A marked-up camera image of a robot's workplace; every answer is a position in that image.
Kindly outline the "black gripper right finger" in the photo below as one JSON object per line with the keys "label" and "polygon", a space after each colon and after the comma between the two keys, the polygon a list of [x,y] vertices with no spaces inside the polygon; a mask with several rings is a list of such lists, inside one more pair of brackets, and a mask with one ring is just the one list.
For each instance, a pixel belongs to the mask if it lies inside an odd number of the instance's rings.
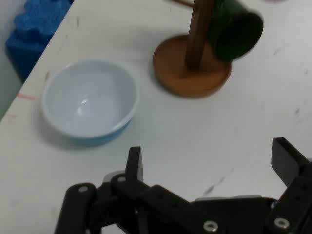
{"label": "black gripper right finger", "polygon": [[271,165],[286,190],[271,209],[266,229],[271,234],[312,232],[312,163],[285,138],[274,138]]}

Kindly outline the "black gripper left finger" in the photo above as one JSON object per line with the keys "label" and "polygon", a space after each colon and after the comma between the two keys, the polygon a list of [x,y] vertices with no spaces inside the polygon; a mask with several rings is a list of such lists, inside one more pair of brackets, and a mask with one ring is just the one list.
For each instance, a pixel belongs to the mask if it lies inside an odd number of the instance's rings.
{"label": "black gripper left finger", "polygon": [[194,234],[192,204],[161,186],[143,183],[140,147],[129,150],[125,171],[99,187],[80,183],[67,189],[57,234],[100,234],[117,225],[126,234]]}

